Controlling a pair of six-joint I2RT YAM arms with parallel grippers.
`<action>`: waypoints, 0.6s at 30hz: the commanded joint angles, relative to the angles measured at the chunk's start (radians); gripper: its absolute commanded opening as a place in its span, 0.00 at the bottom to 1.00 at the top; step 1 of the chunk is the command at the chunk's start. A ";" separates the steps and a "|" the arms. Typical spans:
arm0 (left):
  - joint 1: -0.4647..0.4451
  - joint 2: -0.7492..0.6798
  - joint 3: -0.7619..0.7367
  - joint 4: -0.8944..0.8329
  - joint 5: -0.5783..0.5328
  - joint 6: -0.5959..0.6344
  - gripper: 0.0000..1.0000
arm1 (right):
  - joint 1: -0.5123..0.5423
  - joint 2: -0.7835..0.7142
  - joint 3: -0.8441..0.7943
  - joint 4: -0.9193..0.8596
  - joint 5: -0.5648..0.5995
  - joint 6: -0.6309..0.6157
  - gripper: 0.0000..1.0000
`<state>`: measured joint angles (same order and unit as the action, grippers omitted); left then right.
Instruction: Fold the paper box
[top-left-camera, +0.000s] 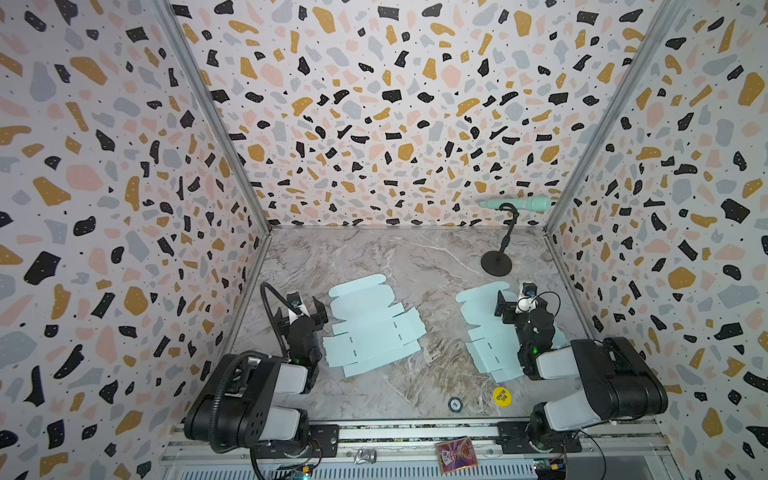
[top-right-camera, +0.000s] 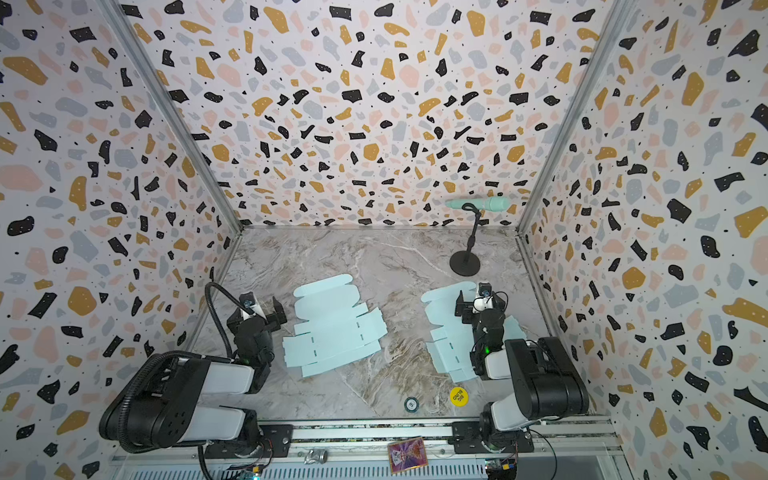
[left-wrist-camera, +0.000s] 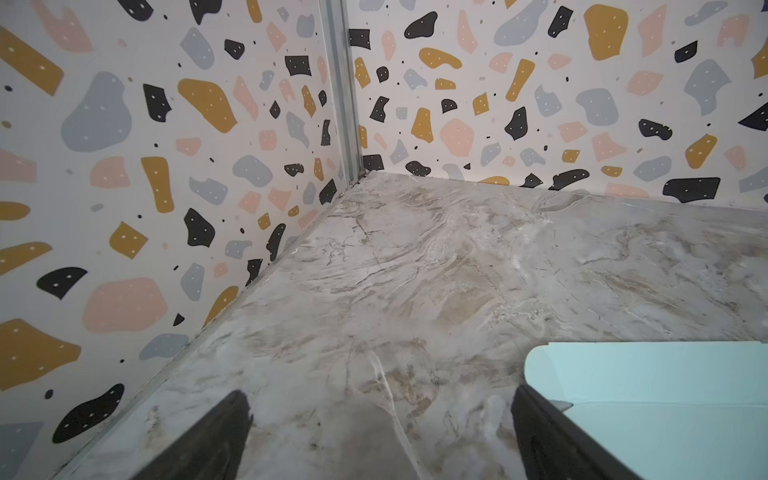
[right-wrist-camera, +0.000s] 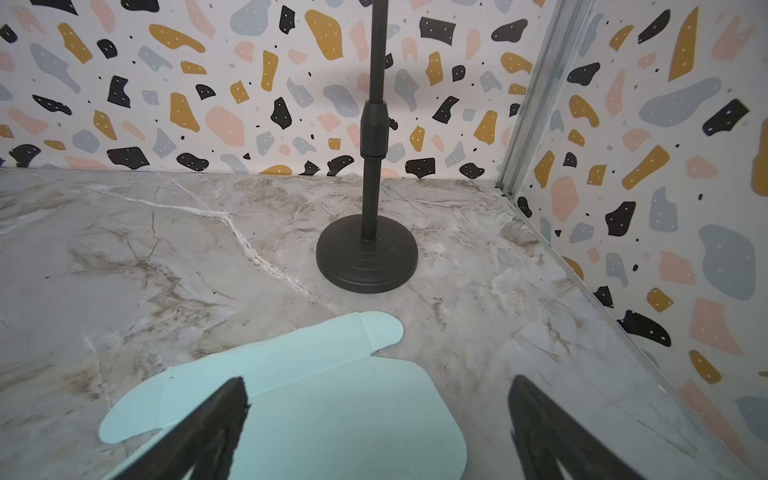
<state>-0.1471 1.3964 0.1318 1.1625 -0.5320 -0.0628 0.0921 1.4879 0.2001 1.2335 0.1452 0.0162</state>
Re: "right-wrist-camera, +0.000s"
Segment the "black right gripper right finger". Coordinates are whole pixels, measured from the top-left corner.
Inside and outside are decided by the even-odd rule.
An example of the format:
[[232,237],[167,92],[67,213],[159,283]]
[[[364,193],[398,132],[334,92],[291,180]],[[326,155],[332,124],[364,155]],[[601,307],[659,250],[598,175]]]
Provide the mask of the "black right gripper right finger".
[[523,375],[508,393],[513,443],[527,479],[640,479],[610,451]]

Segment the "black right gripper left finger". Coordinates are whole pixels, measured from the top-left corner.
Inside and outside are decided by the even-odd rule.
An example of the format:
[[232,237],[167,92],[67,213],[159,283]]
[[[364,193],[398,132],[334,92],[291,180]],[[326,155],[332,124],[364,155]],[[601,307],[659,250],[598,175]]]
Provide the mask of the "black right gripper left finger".
[[249,411],[244,380],[227,380],[119,479],[227,479]]

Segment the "mint paper box sheet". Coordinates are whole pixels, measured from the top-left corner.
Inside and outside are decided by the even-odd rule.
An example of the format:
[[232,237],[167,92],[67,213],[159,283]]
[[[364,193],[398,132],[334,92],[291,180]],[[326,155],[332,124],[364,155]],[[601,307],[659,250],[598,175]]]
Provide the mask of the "mint paper box sheet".
[[381,354],[403,335],[390,314],[355,312],[171,367],[121,398],[99,437],[167,433],[239,377],[235,479],[458,479],[466,442],[431,378]]

